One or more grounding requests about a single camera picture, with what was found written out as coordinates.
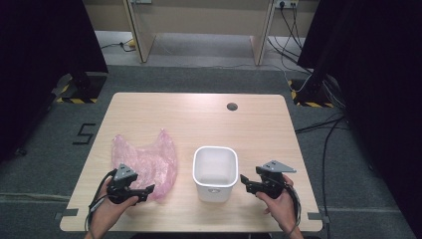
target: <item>hazard tape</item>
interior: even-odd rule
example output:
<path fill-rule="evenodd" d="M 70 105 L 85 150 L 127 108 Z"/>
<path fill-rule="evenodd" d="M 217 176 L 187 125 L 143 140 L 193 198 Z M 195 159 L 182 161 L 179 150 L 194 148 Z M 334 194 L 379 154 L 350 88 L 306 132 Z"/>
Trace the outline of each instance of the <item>hazard tape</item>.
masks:
<path fill-rule="evenodd" d="M 290 88 L 292 88 L 292 81 L 288 81 Z M 330 102 L 327 103 L 315 103 L 315 102 L 301 102 L 298 99 L 298 95 L 296 92 L 292 91 L 292 99 L 296 106 L 300 107 L 313 107 L 313 108 L 333 108 L 334 105 Z"/>
<path fill-rule="evenodd" d="M 69 84 L 63 87 L 62 93 L 64 93 L 69 87 Z M 57 103 L 71 103 L 71 104 L 94 104 L 97 102 L 97 99 L 88 99 L 88 98 L 58 98 Z"/>

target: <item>crumpled plastic bag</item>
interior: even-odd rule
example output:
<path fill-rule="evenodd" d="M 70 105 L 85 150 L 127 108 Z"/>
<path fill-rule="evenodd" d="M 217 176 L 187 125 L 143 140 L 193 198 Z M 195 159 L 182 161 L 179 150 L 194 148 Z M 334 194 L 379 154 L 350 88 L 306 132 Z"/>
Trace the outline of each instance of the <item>crumpled plastic bag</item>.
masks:
<path fill-rule="evenodd" d="M 164 129 L 153 144 L 142 147 L 135 147 L 117 135 L 112 143 L 111 162 L 113 168 L 124 163 L 138 174 L 130 188 L 144 189 L 155 184 L 154 191 L 148 195 L 152 200 L 163 199 L 176 180 L 177 156 L 173 141 Z"/>

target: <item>human hand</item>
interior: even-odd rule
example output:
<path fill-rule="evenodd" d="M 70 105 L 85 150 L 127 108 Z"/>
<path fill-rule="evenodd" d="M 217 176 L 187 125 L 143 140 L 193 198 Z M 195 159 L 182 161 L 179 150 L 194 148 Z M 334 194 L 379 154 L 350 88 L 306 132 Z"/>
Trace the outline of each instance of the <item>human hand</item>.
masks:
<path fill-rule="evenodd" d="M 99 198 L 106 195 L 106 187 L 110 183 L 111 178 L 105 181 L 99 193 Z M 105 197 L 103 203 L 93 212 L 93 220 L 91 221 L 89 232 L 85 239 L 103 238 L 111 227 L 117 222 L 121 214 L 130 206 L 136 204 L 137 196 L 128 198 L 121 204 L 112 203 L 108 197 Z"/>
<path fill-rule="evenodd" d="M 285 179 L 286 184 L 293 187 L 291 179 L 286 175 L 283 175 L 283 178 Z M 255 195 L 267 204 L 264 213 L 271 213 L 285 233 L 290 233 L 291 238 L 303 238 L 301 230 L 296 226 L 297 218 L 293 199 L 286 189 L 284 189 L 282 194 L 276 199 L 269 197 L 264 192 L 257 192 Z"/>

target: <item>wall socket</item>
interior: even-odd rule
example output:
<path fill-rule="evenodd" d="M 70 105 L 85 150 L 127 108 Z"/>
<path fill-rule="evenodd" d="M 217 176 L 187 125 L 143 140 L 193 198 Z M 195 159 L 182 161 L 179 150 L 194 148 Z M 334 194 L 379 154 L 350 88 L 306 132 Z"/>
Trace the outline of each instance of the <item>wall socket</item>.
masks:
<path fill-rule="evenodd" d="M 298 3 L 299 0 L 291 0 L 291 1 L 286 1 L 286 0 L 277 0 L 276 1 L 276 8 L 280 8 L 280 3 L 281 2 L 285 2 L 285 8 L 297 8 L 298 7 Z"/>

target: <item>white plastic bin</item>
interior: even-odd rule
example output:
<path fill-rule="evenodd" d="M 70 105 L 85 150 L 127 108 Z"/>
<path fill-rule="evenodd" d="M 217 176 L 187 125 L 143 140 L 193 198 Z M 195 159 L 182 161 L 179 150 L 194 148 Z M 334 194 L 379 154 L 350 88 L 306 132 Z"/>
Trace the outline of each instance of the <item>white plastic bin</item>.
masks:
<path fill-rule="evenodd" d="M 195 151 L 192 174 L 201 200 L 227 201 L 239 178 L 237 154 L 229 147 L 202 146 Z"/>

